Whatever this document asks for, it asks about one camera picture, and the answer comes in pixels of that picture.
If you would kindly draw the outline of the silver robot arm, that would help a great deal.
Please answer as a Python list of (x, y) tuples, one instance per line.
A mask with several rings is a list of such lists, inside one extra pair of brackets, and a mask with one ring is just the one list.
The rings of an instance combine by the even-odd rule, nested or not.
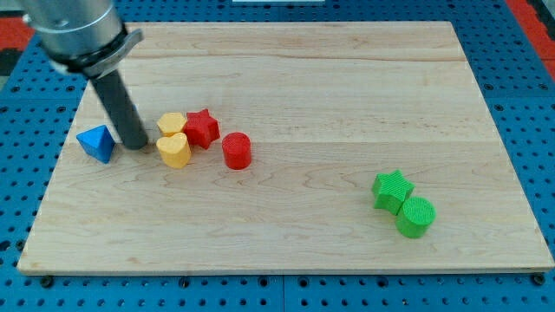
[(102, 78), (144, 39), (128, 31), (112, 0), (19, 0), (23, 21), (36, 31), (56, 66)]

